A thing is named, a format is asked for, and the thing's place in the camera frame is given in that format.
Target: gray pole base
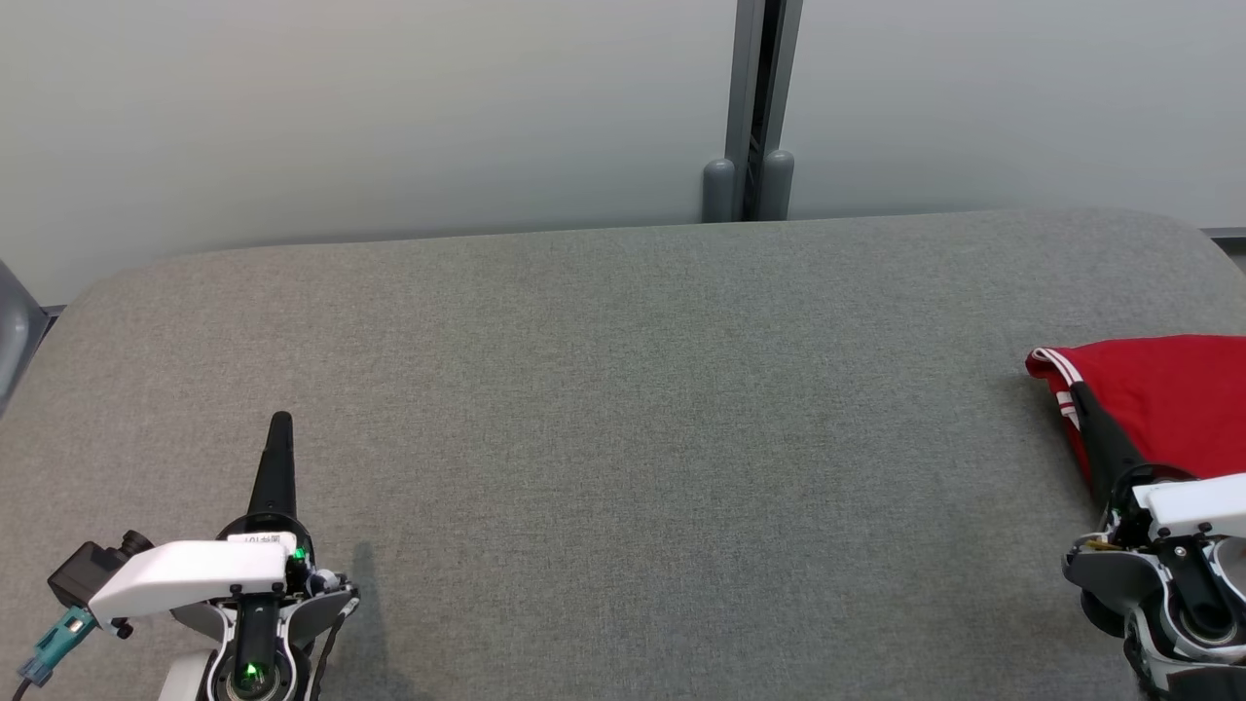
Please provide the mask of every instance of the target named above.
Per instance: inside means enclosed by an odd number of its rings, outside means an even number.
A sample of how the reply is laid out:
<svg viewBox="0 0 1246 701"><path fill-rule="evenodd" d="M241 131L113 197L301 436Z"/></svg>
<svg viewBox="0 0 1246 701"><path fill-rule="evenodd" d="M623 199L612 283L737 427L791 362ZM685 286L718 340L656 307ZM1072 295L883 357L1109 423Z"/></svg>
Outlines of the gray pole base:
<svg viewBox="0 0 1246 701"><path fill-rule="evenodd" d="M701 222L716 224L733 219L735 208L735 163L710 161L701 171Z"/></svg>
<svg viewBox="0 0 1246 701"><path fill-rule="evenodd" d="M47 314L0 260L0 415L46 327Z"/></svg>
<svg viewBox="0 0 1246 701"><path fill-rule="evenodd" d="M787 220L787 200L791 198L791 174L796 158L786 151L771 151L761 159L760 187L758 188L758 220Z"/></svg>

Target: white wall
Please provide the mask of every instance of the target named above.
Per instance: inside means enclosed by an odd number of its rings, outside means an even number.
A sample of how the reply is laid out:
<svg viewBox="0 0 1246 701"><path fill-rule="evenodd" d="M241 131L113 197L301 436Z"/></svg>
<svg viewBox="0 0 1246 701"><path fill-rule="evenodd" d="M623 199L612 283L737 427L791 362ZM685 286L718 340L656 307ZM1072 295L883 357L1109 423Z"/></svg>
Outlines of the white wall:
<svg viewBox="0 0 1246 701"><path fill-rule="evenodd" d="M734 0L11 0L0 258L699 218Z"/></svg>
<svg viewBox="0 0 1246 701"><path fill-rule="evenodd" d="M1104 204L1246 225L1246 2L805 0L791 218Z"/></svg>

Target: white stripe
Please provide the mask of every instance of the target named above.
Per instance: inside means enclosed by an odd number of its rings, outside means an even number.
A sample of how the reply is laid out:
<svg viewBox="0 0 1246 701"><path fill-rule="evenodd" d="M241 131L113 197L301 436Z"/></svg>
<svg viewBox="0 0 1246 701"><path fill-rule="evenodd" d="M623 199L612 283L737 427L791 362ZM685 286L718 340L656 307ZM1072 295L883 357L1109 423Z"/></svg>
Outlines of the white stripe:
<svg viewBox="0 0 1246 701"><path fill-rule="evenodd" d="M1050 356L1050 357L1052 357L1052 359L1053 359L1053 360L1054 360L1054 361L1055 361L1057 364L1063 364L1063 365L1064 365L1064 367L1065 367L1065 369L1068 370L1068 372L1069 372L1069 376L1070 376L1070 377L1073 379L1073 382L1084 382L1084 381L1082 380L1082 374L1079 374L1079 372L1078 372L1078 369L1077 369L1077 366L1074 366L1072 361L1069 361L1069 360L1068 360L1068 359L1065 359L1064 356L1059 355L1058 352L1055 352L1055 350L1052 350L1050 347L1048 347L1048 349L1047 349L1047 354L1048 354L1048 356Z"/></svg>
<svg viewBox="0 0 1246 701"><path fill-rule="evenodd" d="M1078 411L1077 410L1074 410L1073 407L1065 407L1065 408L1060 410L1060 413L1064 415L1064 418L1067 418L1070 422L1073 422L1073 427L1074 428L1077 428L1078 431L1082 431L1082 422L1078 421Z"/></svg>
<svg viewBox="0 0 1246 701"><path fill-rule="evenodd" d="M1035 347L1030 356L1055 366L1055 370L1060 371L1060 376L1064 379L1065 383L1073 385L1074 382L1083 382L1082 374L1078 372L1068 359L1057 354L1055 350L1052 350L1050 347Z"/></svg>

